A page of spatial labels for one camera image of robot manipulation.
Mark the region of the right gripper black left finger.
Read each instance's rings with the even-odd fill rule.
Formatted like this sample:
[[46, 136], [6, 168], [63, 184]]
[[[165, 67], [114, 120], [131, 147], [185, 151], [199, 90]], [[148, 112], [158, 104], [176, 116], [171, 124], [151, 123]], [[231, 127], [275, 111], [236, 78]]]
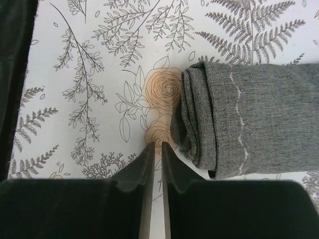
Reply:
[[155, 145], [107, 179], [12, 179], [0, 185], [3, 239], [147, 239]]

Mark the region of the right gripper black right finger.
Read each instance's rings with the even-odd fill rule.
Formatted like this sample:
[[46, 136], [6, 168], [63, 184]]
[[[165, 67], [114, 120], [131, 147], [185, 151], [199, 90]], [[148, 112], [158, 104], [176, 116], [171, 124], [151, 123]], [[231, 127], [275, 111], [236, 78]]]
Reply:
[[319, 216], [295, 181], [206, 180], [162, 144], [168, 239], [316, 239]]

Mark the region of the grey cloth napkin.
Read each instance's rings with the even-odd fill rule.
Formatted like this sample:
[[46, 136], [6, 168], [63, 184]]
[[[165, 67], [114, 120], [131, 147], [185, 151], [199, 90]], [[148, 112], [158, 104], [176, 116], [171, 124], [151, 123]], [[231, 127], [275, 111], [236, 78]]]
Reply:
[[214, 179], [319, 168], [319, 66], [200, 62], [181, 75], [171, 134]]

